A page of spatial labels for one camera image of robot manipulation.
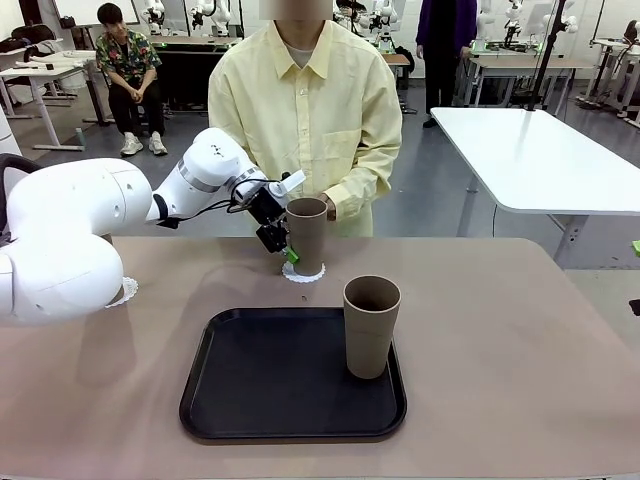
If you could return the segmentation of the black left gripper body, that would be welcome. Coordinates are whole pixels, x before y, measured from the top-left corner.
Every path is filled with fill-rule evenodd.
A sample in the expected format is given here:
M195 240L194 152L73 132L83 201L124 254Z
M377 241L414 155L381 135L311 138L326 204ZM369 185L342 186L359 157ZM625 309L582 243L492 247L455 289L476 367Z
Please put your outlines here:
M285 208L268 188L259 188L247 203L247 211L260 225L275 225L285 214Z

